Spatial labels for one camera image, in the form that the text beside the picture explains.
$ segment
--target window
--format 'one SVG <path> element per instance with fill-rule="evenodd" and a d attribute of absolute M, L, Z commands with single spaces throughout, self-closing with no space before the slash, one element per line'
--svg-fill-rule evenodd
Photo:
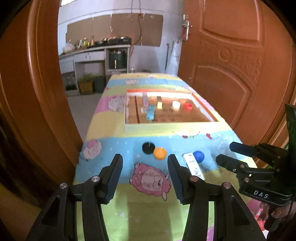
<path fill-rule="evenodd" d="M 61 6 L 64 6 L 64 5 L 66 5 L 66 4 L 68 4 L 68 3 L 71 3 L 71 2 L 73 2 L 73 1 L 75 1 L 75 0 L 62 0 L 62 1 L 61 1 Z"/>

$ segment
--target hand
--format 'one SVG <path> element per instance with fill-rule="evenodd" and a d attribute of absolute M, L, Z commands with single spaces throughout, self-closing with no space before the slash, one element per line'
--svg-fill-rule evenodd
<path fill-rule="evenodd" d="M 291 204 L 286 204 L 283 207 L 276 208 L 272 212 L 271 216 L 274 217 L 274 218 L 284 218 L 284 217 L 286 217 L 288 215 L 290 206 L 291 206 Z M 267 205 L 266 203 L 263 203 L 262 202 L 262 203 L 260 203 L 259 207 L 260 208 L 263 208 L 263 210 L 262 210 L 262 212 L 259 215 L 259 217 L 258 217 L 257 220 L 260 221 L 260 220 L 266 220 L 266 219 L 268 219 L 268 216 L 269 216 L 269 214 L 268 214 L 269 205 Z M 296 202 L 293 203 L 293 207 L 292 207 L 291 213 L 290 213 L 289 217 L 287 217 L 288 220 L 291 219 L 294 216 L 295 212 L 296 212 Z"/>

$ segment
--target blue object in box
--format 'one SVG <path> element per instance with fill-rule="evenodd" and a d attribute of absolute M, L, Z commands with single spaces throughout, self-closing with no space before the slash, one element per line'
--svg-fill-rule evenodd
<path fill-rule="evenodd" d="M 155 106 L 150 104 L 148 106 L 147 115 L 146 115 L 147 120 L 153 121 L 153 119 L 154 119 L 154 111 L 155 111 Z"/>
<path fill-rule="evenodd" d="M 197 163 L 201 163 L 205 158 L 205 155 L 201 151 L 195 151 L 193 153 L 193 155 L 194 155 Z"/>

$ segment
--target metal bolt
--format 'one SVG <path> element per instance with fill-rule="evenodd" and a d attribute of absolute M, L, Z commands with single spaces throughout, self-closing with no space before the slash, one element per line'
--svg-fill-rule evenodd
<path fill-rule="evenodd" d="M 61 184 L 60 184 L 60 188 L 61 188 L 61 189 L 64 189 L 64 188 L 66 188 L 67 186 L 68 186 L 67 183 L 61 183 Z"/>
<path fill-rule="evenodd" d="M 191 176 L 191 177 L 190 177 L 190 180 L 193 181 L 193 182 L 197 182 L 198 179 L 199 179 L 199 178 L 198 178 L 197 176 Z"/>
<path fill-rule="evenodd" d="M 100 177 L 99 177 L 99 176 L 93 176 L 93 177 L 91 178 L 91 180 L 92 180 L 94 183 L 96 183 L 97 181 L 100 180 Z"/>
<path fill-rule="evenodd" d="M 225 187 L 225 188 L 231 188 L 231 184 L 230 183 L 223 183 L 223 186 Z"/>

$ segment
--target tiled floor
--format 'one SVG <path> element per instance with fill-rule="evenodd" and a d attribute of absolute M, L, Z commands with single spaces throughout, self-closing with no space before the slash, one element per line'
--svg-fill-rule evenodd
<path fill-rule="evenodd" d="M 86 133 L 91 122 L 94 111 L 102 94 L 81 95 L 68 97 L 68 103 L 72 116 L 82 140 L 85 140 Z"/>

